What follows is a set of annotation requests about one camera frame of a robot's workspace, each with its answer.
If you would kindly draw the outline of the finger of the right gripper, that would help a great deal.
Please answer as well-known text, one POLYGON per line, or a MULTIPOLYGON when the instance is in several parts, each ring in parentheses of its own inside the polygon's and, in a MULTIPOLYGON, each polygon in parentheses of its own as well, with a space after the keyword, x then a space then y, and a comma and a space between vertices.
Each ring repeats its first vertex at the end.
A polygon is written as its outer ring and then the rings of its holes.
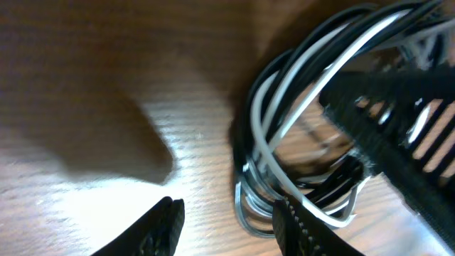
POLYGON ((454 133, 454 120, 434 135, 423 156, 413 154, 442 115, 453 112, 454 69, 342 72, 322 89, 319 102, 373 163, 373 171, 384 173, 407 205, 453 248, 454 177, 442 175, 452 168, 454 149, 433 170, 424 167, 454 133))

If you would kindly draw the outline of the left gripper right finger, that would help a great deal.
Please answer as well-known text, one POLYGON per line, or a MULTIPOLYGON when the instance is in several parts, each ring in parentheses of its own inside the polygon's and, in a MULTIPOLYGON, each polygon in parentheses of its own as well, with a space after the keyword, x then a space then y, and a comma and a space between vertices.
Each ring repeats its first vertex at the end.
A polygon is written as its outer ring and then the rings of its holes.
POLYGON ((274 202, 272 227, 283 256, 363 256, 292 196, 274 202))

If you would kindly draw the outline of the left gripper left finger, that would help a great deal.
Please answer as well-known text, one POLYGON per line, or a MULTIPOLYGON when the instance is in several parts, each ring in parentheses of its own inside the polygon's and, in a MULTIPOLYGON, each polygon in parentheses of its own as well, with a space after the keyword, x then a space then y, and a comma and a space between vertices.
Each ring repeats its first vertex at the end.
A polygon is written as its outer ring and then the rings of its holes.
POLYGON ((165 196, 93 256, 173 256, 184 221, 184 201, 165 196))

